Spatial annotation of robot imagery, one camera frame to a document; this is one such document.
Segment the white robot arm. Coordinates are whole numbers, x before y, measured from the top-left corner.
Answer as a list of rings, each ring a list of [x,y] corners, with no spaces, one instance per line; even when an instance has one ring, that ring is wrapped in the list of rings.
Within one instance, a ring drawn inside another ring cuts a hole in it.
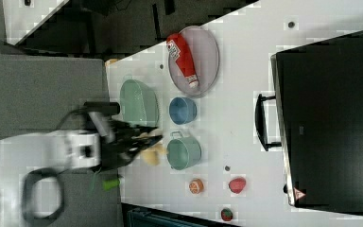
[[[112,120],[107,127],[29,133],[0,140],[0,227],[48,227],[67,205],[62,174],[73,169],[108,171],[127,166],[140,153],[164,150],[156,127]],[[35,208],[38,183],[51,179],[55,209]]]

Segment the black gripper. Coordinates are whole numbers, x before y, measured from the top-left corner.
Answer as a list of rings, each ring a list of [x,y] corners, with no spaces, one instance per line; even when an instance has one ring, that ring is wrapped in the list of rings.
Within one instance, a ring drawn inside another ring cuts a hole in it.
[[[161,135],[136,137],[137,134],[157,130],[157,127],[132,126],[118,120],[110,120],[109,125],[112,138],[103,140],[100,151],[100,164],[103,170],[127,166],[134,160],[139,151],[151,148],[163,139]]]

